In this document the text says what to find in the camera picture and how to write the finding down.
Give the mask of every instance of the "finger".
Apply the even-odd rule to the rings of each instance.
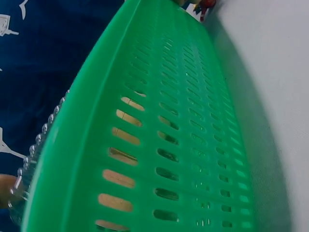
[[[11,198],[10,189],[14,186],[16,177],[0,174],[0,209],[8,207]]]

